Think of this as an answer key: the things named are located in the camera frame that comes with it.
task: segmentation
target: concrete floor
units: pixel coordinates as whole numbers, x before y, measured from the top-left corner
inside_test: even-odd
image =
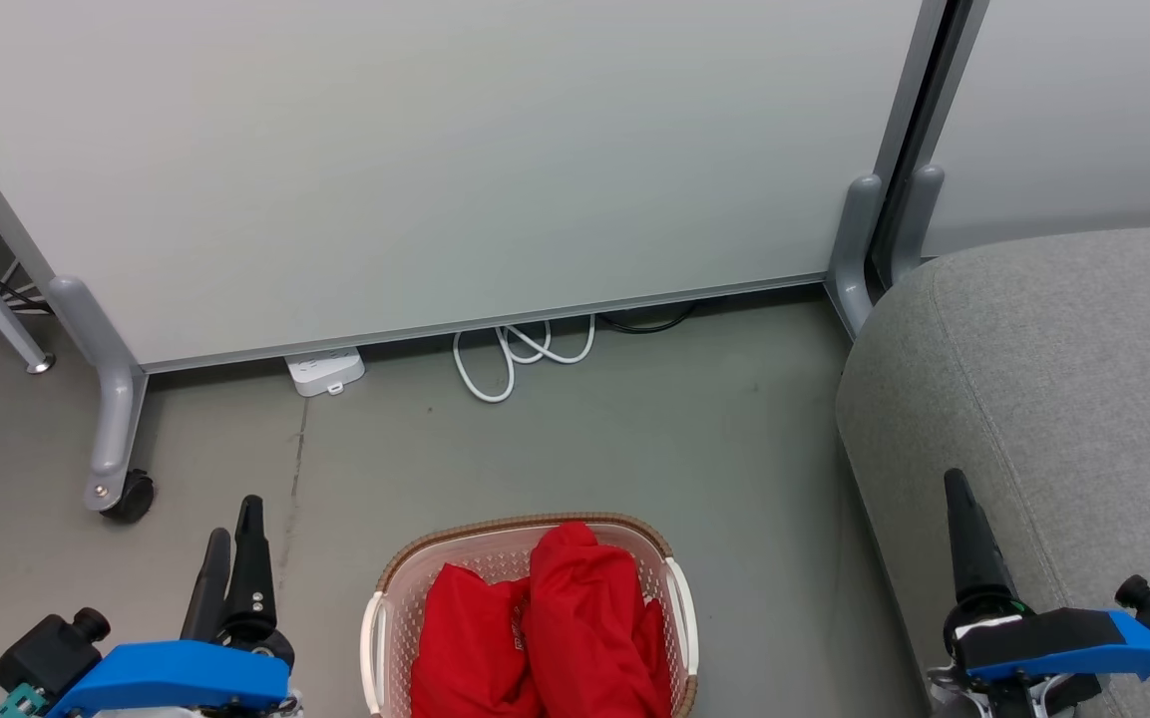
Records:
[[[49,318],[28,376],[0,337],[0,654],[92,605],[115,642],[178,633],[212,527],[264,497],[293,683],[312,715],[365,715],[356,632],[382,568],[438,528],[632,513],[672,542],[699,610],[699,717],[912,717],[921,698],[838,458],[846,342],[823,301],[729,303],[669,333],[598,333],[583,364],[519,369],[473,399],[447,341],[365,349],[368,374],[305,400],[278,362],[151,381],[136,527],[83,510],[95,376]],[[577,350],[562,336],[558,350]],[[498,349],[466,353],[486,391]]]

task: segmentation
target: power strip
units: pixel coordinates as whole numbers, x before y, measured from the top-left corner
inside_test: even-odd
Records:
[[[336,396],[343,392],[343,385],[360,380],[366,373],[361,354],[352,346],[286,356],[286,368],[300,396],[322,392]]]

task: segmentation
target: gray sofa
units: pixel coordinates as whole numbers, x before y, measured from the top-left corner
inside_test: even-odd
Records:
[[[861,328],[838,426],[917,663],[945,664],[953,604],[943,472],[961,467],[1019,595],[1116,609],[1150,580],[1150,229],[935,259]],[[1118,677],[1079,710],[1150,718]]]

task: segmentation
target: laundry basket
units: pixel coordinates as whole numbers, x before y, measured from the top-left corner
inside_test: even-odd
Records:
[[[546,513],[450,528],[411,542],[389,560],[366,604],[361,622],[361,685],[370,715],[409,718],[411,664],[424,627],[424,597],[442,566],[470,568],[486,582],[530,575],[530,550],[551,528],[583,521],[597,540],[637,559],[647,599],[665,609],[667,664],[672,672],[672,713],[684,718],[698,690],[698,624],[685,573],[665,537],[620,513]]]

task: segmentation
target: caster wheel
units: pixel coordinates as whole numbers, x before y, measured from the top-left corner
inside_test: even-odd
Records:
[[[123,495],[117,504],[100,512],[101,517],[115,524],[133,524],[145,518],[150,505],[154,504],[154,479],[143,469],[133,468],[123,481]]]

